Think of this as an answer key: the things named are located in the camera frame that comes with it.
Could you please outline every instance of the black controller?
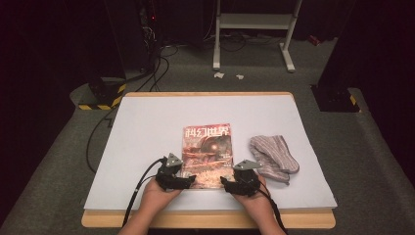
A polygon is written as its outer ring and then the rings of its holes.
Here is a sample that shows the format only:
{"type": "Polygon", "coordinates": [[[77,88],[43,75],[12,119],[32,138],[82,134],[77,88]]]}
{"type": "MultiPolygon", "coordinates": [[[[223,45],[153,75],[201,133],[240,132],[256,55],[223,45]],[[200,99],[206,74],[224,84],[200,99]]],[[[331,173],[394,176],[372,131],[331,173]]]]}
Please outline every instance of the black controller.
{"type": "Polygon", "coordinates": [[[228,181],[222,176],[220,176],[220,182],[223,184],[226,192],[250,197],[260,188],[260,181],[254,172],[254,168],[258,167],[261,167],[261,165],[243,160],[233,167],[235,182],[228,181]]]}
{"type": "Polygon", "coordinates": [[[192,183],[195,182],[196,175],[192,175],[189,178],[181,178],[176,176],[176,173],[183,165],[183,161],[178,159],[173,154],[169,154],[168,158],[162,158],[161,163],[162,165],[156,175],[156,181],[163,190],[188,189],[192,183]]]}

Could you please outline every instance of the magazine cover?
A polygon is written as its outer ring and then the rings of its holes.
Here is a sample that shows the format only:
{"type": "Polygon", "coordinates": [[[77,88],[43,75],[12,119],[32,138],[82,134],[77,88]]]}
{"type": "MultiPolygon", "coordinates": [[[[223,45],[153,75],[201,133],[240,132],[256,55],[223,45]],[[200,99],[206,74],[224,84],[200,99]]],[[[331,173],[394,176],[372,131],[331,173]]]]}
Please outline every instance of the magazine cover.
{"type": "Polygon", "coordinates": [[[223,188],[220,176],[233,181],[230,124],[184,127],[182,160],[181,176],[197,175],[193,189],[223,188]]]}

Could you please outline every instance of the stool leg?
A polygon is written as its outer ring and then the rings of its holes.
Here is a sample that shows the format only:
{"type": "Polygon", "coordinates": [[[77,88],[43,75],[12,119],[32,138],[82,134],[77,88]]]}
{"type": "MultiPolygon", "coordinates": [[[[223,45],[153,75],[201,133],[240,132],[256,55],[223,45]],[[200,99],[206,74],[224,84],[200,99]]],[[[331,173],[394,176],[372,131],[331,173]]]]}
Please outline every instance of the stool leg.
{"type": "Polygon", "coordinates": [[[214,36],[213,70],[220,70],[220,0],[217,0],[216,32],[214,36]]]}
{"type": "Polygon", "coordinates": [[[289,72],[295,72],[296,68],[294,67],[293,60],[291,59],[290,53],[288,52],[288,47],[290,45],[291,37],[293,36],[293,31],[296,26],[297,18],[299,17],[299,11],[302,0],[298,0],[296,7],[294,8],[293,16],[290,20],[290,25],[287,31],[286,40],[284,43],[280,43],[280,49],[284,57],[284,61],[289,72]]]}

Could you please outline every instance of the gray carpet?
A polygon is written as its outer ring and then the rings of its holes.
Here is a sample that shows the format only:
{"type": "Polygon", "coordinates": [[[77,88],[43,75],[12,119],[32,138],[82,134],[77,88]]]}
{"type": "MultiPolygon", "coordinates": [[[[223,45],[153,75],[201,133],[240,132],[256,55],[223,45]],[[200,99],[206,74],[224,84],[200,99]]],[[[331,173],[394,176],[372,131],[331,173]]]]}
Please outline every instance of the gray carpet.
{"type": "MultiPolygon", "coordinates": [[[[415,192],[382,138],[364,97],[350,89],[361,113],[321,113],[310,84],[316,84],[335,41],[318,47],[294,40],[290,46],[297,71],[287,73],[277,44],[248,44],[242,50],[222,50],[223,78],[214,78],[212,49],[166,48],[169,69],[160,91],[289,91],[292,92],[311,145],[339,206],[336,227],[330,230],[291,229],[290,234],[415,234],[415,192]],[[237,74],[244,76],[238,79],[237,74]]],[[[223,43],[229,50],[238,44],[223,43]]],[[[157,75],[166,69],[161,62],[157,75]]],[[[134,91],[146,78],[129,82],[134,91]]],[[[142,91],[148,91],[149,82],[142,91]]],[[[70,96],[74,104],[86,85],[70,96]]],[[[0,234],[116,234],[118,228],[82,227],[83,203],[94,174],[85,151],[95,125],[107,111],[75,110],[33,174],[0,234]]],[[[89,156],[97,167],[111,129],[101,123],[90,143],[89,156]]],[[[151,234],[257,234],[248,230],[152,230],[151,234]]]]}

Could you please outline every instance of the controller cable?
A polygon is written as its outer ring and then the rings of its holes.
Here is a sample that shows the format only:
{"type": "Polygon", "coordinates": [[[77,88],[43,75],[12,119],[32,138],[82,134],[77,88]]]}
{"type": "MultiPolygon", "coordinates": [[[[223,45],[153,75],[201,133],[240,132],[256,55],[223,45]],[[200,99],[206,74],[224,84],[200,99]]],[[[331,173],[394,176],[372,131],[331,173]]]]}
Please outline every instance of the controller cable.
{"type": "Polygon", "coordinates": [[[132,206],[133,206],[133,204],[134,204],[135,198],[137,197],[138,191],[140,190],[141,186],[143,185],[143,183],[144,183],[147,179],[149,179],[149,178],[151,178],[151,177],[154,177],[154,176],[150,176],[150,177],[147,177],[147,178],[144,178],[144,177],[146,177],[147,173],[150,171],[150,169],[152,169],[152,168],[153,168],[153,166],[154,166],[154,165],[156,165],[156,164],[158,164],[158,163],[162,163],[162,161],[163,161],[163,159],[158,159],[157,161],[153,162],[153,163],[152,163],[152,164],[151,164],[151,165],[150,165],[150,166],[146,169],[146,171],[144,172],[143,176],[141,176],[141,179],[140,179],[140,181],[138,181],[137,187],[135,187],[135,189],[134,189],[134,193],[133,193],[133,194],[132,194],[132,196],[131,196],[131,200],[130,200],[130,202],[129,202],[129,204],[128,204],[127,211],[125,212],[125,217],[124,217],[124,221],[122,222],[122,227],[123,227],[123,226],[125,225],[125,223],[127,223],[127,221],[128,221],[129,214],[130,214],[130,212],[131,212],[131,209],[132,209],[132,206]]]}
{"type": "MultiPolygon", "coordinates": [[[[247,185],[250,185],[251,187],[253,187],[251,184],[249,184],[248,182],[246,182],[245,180],[242,179],[243,182],[247,183],[247,185]]],[[[283,231],[288,234],[287,228],[284,226],[283,220],[281,219],[281,214],[280,211],[278,210],[278,206],[277,204],[274,202],[274,200],[272,200],[271,198],[271,194],[269,193],[268,188],[265,186],[265,184],[263,184],[262,182],[260,182],[260,184],[262,184],[262,186],[265,188],[266,192],[263,192],[260,189],[257,189],[257,192],[261,193],[266,199],[268,199],[269,203],[271,204],[272,209],[274,210],[274,214],[275,214],[275,218],[277,219],[278,224],[280,225],[280,227],[283,229],[283,231]]]]}

